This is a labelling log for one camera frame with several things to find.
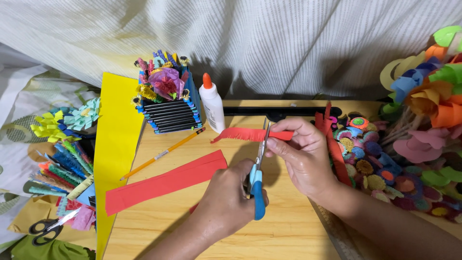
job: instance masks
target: orange paper flower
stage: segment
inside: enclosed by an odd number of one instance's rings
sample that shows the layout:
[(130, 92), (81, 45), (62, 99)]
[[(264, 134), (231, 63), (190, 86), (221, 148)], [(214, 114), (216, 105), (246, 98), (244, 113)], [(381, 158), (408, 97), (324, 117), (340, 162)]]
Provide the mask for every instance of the orange paper flower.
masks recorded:
[(429, 82), (411, 90), (404, 103), (416, 115), (428, 115), (434, 118), (438, 114), (440, 100), (448, 100), (453, 87), (451, 83), (442, 80)]

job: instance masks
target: scissor handle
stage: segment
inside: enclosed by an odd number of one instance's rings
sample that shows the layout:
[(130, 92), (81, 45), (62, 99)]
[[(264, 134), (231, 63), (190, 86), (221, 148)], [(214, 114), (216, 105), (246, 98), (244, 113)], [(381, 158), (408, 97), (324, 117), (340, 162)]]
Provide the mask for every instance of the scissor handle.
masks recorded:
[(260, 220), (265, 216), (265, 201), (263, 200), (263, 193), (261, 192), (261, 179), (262, 173), (256, 169), (256, 164), (253, 165), (250, 171), (250, 183), (252, 185), (250, 194), (254, 196), (255, 200), (255, 220)]
[[(34, 245), (36, 247), (37, 246), (43, 246), (45, 244), (50, 243), (52, 240), (54, 240), (59, 235), (59, 233), (61, 233), (62, 225), (56, 226), (56, 227), (52, 228), (51, 230), (47, 230), (47, 228), (49, 228), (52, 225), (56, 224), (58, 221), (59, 221), (58, 219), (53, 220), (53, 221), (41, 220), (41, 221), (38, 221), (37, 223), (33, 224), (32, 226), (30, 226), (29, 233), (36, 236), (36, 237), (34, 237), (34, 239), (32, 239), (32, 245)], [(40, 230), (37, 230), (36, 227), (39, 224), (43, 224), (44, 227), (42, 229), (40, 229)], [(44, 237), (45, 235), (47, 235), (47, 234), (49, 234), (51, 232), (55, 233), (53, 238)], [(39, 242), (38, 241), (39, 238), (42, 238), (43, 240), (45, 240), (45, 242)]]

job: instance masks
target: scissors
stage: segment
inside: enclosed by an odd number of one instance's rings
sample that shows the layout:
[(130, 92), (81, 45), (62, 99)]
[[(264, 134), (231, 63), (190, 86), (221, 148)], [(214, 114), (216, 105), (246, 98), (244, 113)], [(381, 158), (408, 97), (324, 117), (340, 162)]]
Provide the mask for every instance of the scissors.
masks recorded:
[(249, 173), (249, 185), (247, 186), (248, 191), (250, 192), (250, 195), (255, 198), (255, 220), (260, 220), (263, 218), (265, 215), (265, 202), (263, 200), (263, 194), (261, 193), (261, 179), (262, 179), (262, 174), (261, 174), (261, 161), (263, 159), (263, 154), (265, 153), (265, 147), (266, 147), (266, 140), (268, 139), (269, 135), (269, 126), (271, 125), (271, 122), (268, 121), (268, 125), (266, 125), (266, 118), (265, 118), (265, 123), (263, 123), (263, 130), (265, 130), (266, 127), (266, 134), (265, 134), (265, 139), (263, 139), (262, 142), (260, 142), (260, 147), (258, 148), (258, 155), (257, 159), (255, 160), (255, 164), (252, 166), (252, 169), (250, 170)]
[[(62, 225), (69, 219), (75, 217), (75, 215), (77, 215), (79, 211), (80, 211), (80, 208), (65, 215), (61, 220), (60, 219), (52, 219), (52, 220), (44, 219), (30, 226), (29, 233), (31, 235), (36, 235), (36, 237), (32, 240), (32, 245), (37, 247), (37, 246), (43, 246), (45, 244), (50, 243), (61, 233)], [(39, 224), (43, 224), (44, 227), (40, 230), (37, 230), (37, 225)], [(51, 233), (51, 232), (55, 233), (55, 236), (53, 236), (53, 238), (44, 237), (46, 234)], [(38, 241), (38, 239), (41, 237), (43, 237), (43, 240), (45, 240), (45, 242), (40, 243)]]

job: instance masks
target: white glue bottle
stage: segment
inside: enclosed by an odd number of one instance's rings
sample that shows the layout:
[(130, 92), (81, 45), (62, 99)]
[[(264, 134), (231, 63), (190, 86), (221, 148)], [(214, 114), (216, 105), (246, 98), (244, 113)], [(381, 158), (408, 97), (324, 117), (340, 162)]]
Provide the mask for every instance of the white glue bottle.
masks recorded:
[(209, 74), (204, 73), (202, 80), (204, 84), (199, 88), (199, 95), (201, 95), (208, 124), (215, 132), (221, 133), (226, 128), (223, 102)]

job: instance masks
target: wooden table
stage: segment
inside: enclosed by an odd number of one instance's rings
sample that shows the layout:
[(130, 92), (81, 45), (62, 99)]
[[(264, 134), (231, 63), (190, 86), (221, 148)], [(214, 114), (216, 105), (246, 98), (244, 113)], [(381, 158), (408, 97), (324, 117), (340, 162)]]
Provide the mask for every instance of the wooden table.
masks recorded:
[[(225, 100), (225, 106), (325, 106), (324, 100)], [(369, 101), (333, 101), (343, 113), (357, 111), (366, 117), (377, 115), (381, 103)], [(261, 128), (264, 117), (226, 117), (227, 127)], [(147, 125), (133, 167), (166, 150), (190, 135), (189, 131), (155, 135)], [(223, 139), (209, 141), (218, 134), (208, 127), (204, 133), (175, 149), (161, 160), (128, 179), (128, 184), (163, 174), (185, 163), (221, 149), (228, 165), (243, 158), (255, 158), (258, 143)], [(277, 156), (264, 158), (263, 183), (270, 205), (265, 217), (252, 221), (234, 235), (227, 237), (204, 253), (199, 260), (338, 260), (340, 259), (324, 227), (308, 199), (293, 186), (284, 162)], [(147, 200), (117, 214), (105, 260), (136, 259), (144, 250), (156, 246), (188, 216), (188, 209), (202, 197), (208, 182), (171, 194)], [(460, 226), (425, 214), (420, 214), (462, 239)], [(389, 259), (370, 241), (349, 229), (351, 236), (366, 259)]]

